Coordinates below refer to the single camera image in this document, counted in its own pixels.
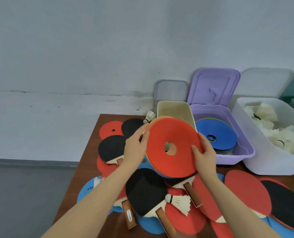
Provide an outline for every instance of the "left hand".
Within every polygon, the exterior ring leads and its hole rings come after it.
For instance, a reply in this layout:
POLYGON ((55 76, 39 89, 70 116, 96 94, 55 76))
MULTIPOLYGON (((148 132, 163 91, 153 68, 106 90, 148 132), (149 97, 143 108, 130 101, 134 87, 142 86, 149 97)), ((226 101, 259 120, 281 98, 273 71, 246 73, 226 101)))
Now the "left hand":
POLYGON ((137 131, 131 137, 126 140, 123 163, 131 166, 134 169, 138 168, 146 154, 149 131, 144 133, 141 142, 139 141, 139 139, 147 126, 148 123, 144 124, 139 129, 137 129, 137 131))

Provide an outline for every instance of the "blue paper disc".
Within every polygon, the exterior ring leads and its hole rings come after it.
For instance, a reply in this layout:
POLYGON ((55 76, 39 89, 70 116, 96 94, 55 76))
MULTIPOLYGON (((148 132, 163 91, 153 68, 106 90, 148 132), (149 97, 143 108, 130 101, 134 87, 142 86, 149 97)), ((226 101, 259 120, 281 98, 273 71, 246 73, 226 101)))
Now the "blue paper disc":
POLYGON ((232 149, 238 140, 233 128, 218 119, 201 119, 196 122, 196 127, 198 132, 207 137, 212 147, 220 151, 232 149))

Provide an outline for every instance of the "white plastic bin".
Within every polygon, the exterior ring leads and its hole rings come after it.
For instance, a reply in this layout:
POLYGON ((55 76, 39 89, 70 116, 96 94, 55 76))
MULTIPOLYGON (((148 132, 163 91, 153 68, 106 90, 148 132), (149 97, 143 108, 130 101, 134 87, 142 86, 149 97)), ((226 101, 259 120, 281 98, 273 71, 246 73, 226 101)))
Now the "white plastic bin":
POLYGON ((168 100, 159 101, 157 104, 157 118, 161 116, 180 119, 197 130, 190 105, 186 102, 168 100))
POLYGON ((276 127, 294 126, 294 109, 287 103, 275 98, 239 98, 232 110, 232 115, 242 131, 247 135, 256 149, 256 155, 244 159, 245 166, 258 175, 293 175, 294 155, 274 146, 243 107, 251 103, 267 103, 277 113, 279 122, 276 127))

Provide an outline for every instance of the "beige plastic container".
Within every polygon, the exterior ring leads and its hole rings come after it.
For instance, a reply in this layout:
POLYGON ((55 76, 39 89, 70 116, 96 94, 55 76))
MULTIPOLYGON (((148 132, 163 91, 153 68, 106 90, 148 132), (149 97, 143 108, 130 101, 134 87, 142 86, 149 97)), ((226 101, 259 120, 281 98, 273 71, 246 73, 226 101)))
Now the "beige plastic container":
POLYGON ((197 130, 190 105, 186 102, 168 100, 159 101, 157 104, 157 118, 161 116, 180 119, 197 130))

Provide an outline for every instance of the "wooden table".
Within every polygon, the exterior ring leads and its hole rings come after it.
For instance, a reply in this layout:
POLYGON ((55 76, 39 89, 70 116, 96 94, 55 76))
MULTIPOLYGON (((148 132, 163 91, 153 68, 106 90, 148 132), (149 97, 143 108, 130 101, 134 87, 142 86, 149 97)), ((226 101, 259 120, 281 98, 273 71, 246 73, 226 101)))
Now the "wooden table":
MULTIPOLYGON (((101 138, 99 136, 99 130, 103 124, 108 123, 110 121, 121 121, 124 122, 130 118, 142 118, 144 116, 129 116, 129 115, 108 115, 101 114, 97 120, 95 128, 92 132, 92 135, 89 139, 88 144, 84 150, 80 163, 74 173, 74 176, 70 182, 68 190, 65 193, 65 196, 62 200, 62 203, 59 207, 59 210, 55 216, 55 219, 52 224, 54 224, 58 219, 60 219, 70 208, 72 208, 77 201, 77 197, 82 187, 90 180, 96 176, 100 176, 101 172, 98 170, 96 166, 96 161, 98 157, 98 145, 101 142, 101 138)), ((231 169, 239 169, 245 172, 251 173, 242 162, 236 165, 217 165, 217 173, 225 175, 231 169)), ((272 177, 272 179, 276 179, 287 187, 289 187, 292 191, 294 191, 294 175, 293 176, 258 176, 258 177, 272 177)), ((153 235, 147 231, 145 231, 138 224, 135 228, 128 230, 127 224, 125 221, 125 216, 123 213, 111 213, 99 234, 98 237, 139 237, 139 238, 147 238, 147 237, 165 237, 165 235, 153 235)), ((202 231, 194 236, 187 236, 185 234, 180 234, 179 237, 216 237, 211 225, 207 223, 202 231)))

